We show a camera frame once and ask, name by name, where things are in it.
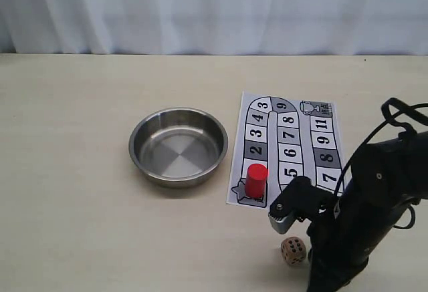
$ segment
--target printed number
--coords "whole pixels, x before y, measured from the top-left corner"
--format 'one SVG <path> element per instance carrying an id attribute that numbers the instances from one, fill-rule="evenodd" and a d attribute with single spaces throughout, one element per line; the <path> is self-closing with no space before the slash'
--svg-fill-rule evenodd
<path id="1" fill-rule="evenodd" d="M 283 117 L 282 120 L 284 121 L 284 123 L 290 123 L 290 124 L 294 123 L 293 117 Z"/>
<path id="2" fill-rule="evenodd" d="M 284 154 L 289 157 L 295 157 L 297 155 L 295 150 L 284 150 Z"/>
<path id="3" fill-rule="evenodd" d="M 330 163 L 333 161 L 333 156 L 331 156 L 330 154 L 327 154 L 327 155 L 321 154 L 320 158 L 321 158 L 321 160 L 327 161 L 327 162 L 330 162 Z"/>
<path id="4" fill-rule="evenodd" d="M 316 127 L 317 128 L 325 128 L 325 129 L 327 129 L 327 121 L 326 120 L 315 120 L 315 123 L 316 123 Z"/>
<path id="5" fill-rule="evenodd" d="M 249 151 L 250 151 L 252 154 L 257 153 L 257 154 L 261 155 L 261 147 L 255 147 L 255 146 L 252 146 L 252 147 L 250 147 L 250 148 L 249 148 Z"/>
<path id="6" fill-rule="evenodd" d="M 325 136 L 319 136 L 316 138 L 316 141 L 320 144 L 329 144 L 330 140 Z"/>
<path id="7" fill-rule="evenodd" d="M 328 180 L 333 180 L 333 181 L 337 181 L 337 178 L 335 178 L 335 177 L 333 177 L 333 176 L 330 176 L 330 175 L 328 175 L 328 174 L 325 174 L 325 173 L 322 173 L 322 180 L 324 181 L 324 182 L 328 182 Z"/>
<path id="8" fill-rule="evenodd" d="M 287 169 L 287 168 L 285 168 L 284 169 L 284 174 L 286 175 L 286 176 L 292 176 L 292 177 L 296 177 L 297 176 L 297 170 L 295 170 L 294 168 L 291 168 L 291 169 Z"/>
<path id="9" fill-rule="evenodd" d="M 263 116 L 261 116 L 261 115 L 255 115 L 255 114 L 253 114 L 253 118 L 255 120 L 257 120 L 258 122 L 260 122 L 261 120 L 263 120 Z"/>
<path id="10" fill-rule="evenodd" d="M 261 132 L 259 130 L 250 130 L 249 134 L 251 136 L 257 136 L 257 137 L 261 137 Z"/>
<path id="11" fill-rule="evenodd" d="M 266 103 L 261 103 L 261 102 L 257 103 L 257 106 L 259 106 L 259 108 L 265 108 L 265 109 L 269 107 Z"/>
<path id="12" fill-rule="evenodd" d="M 293 134 L 289 134 L 287 132 L 282 132 L 282 138 L 287 138 L 287 136 L 294 138 L 295 136 Z"/>

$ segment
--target game board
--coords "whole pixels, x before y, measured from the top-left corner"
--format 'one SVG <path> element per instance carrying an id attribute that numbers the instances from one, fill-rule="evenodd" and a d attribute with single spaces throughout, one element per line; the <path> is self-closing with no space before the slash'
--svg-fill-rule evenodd
<path id="1" fill-rule="evenodd" d="M 244 190 L 248 166 L 255 163 L 269 170 L 265 194 L 257 199 Z M 342 166 L 334 104 L 243 93 L 228 204 L 269 208 L 297 175 L 333 192 Z"/>

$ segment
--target red cylinder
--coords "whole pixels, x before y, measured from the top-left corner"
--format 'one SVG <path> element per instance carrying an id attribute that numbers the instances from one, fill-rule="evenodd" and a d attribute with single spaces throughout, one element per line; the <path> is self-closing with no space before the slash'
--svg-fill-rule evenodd
<path id="1" fill-rule="evenodd" d="M 265 194 L 268 169 L 261 164 L 251 164 L 247 170 L 245 194 L 251 198 L 261 198 Z"/>

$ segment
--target bowl rim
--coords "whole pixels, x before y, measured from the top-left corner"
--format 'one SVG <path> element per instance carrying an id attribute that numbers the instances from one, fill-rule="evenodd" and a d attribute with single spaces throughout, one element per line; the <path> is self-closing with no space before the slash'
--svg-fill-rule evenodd
<path id="1" fill-rule="evenodd" d="M 210 167 L 208 167 L 207 169 L 203 170 L 200 173 L 191 175 L 191 176 L 186 176 L 186 177 L 166 177 L 166 176 L 161 176 L 158 175 L 156 173 L 153 173 L 151 171 L 149 171 L 147 168 L 145 168 L 140 161 L 138 160 L 138 158 L 136 157 L 135 151 L 134 151 L 134 143 L 135 143 L 135 137 L 138 133 L 138 131 L 141 129 L 141 127 L 147 123 L 149 120 L 153 119 L 154 117 L 158 116 L 161 113 L 165 113 L 165 112 L 176 112 L 176 111 L 190 111 L 190 112 L 196 112 L 198 114 L 207 116 L 209 119 L 211 119 L 212 121 L 214 121 L 214 123 L 219 127 L 220 131 L 221 131 L 221 135 L 223 137 L 223 148 L 221 149 L 220 155 L 219 157 L 216 159 L 216 161 L 214 163 L 212 163 L 212 165 Z M 131 157 L 131 160 L 134 162 L 134 164 L 136 165 L 136 167 L 138 167 L 139 170 L 141 170 L 144 174 L 146 174 L 147 176 L 149 176 L 150 178 L 153 178 L 155 180 L 161 181 L 161 182 L 187 182 L 187 181 L 191 181 L 191 180 L 195 180 L 198 178 L 203 178 L 204 176 L 210 174 L 214 169 L 216 169 L 221 161 L 224 159 L 224 157 L 226 156 L 227 153 L 227 149 L 229 147 L 229 139 L 227 136 L 227 132 L 226 129 L 224 128 L 223 124 L 213 115 L 203 111 L 203 110 L 198 110 L 196 108 L 191 108 L 191 107 L 171 107 L 171 108 L 165 108 L 163 110 L 159 110 L 156 111 L 148 116 L 146 116 L 145 118 L 143 118 L 135 127 L 134 130 L 132 131 L 129 141 L 128 141 L 128 151 L 129 151 L 129 155 Z"/>

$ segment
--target table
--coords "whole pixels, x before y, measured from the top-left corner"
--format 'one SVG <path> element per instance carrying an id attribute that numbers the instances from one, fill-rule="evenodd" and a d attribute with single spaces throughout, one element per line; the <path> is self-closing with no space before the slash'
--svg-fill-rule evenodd
<path id="1" fill-rule="evenodd" d="M 427 101 L 427 75 L 426 57 L 0 55 L 0 291 L 305 291 L 267 213 L 225 204 L 242 91 L 335 101 L 348 158 L 386 99 Z M 134 126 L 171 106 L 229 135 L 199 188 L 160 190 L 129 158 Z M 426 291 L 427 216 L 423 202 L 346 290 Z M 307 226 L 289 234 L 309 245 Z"/>

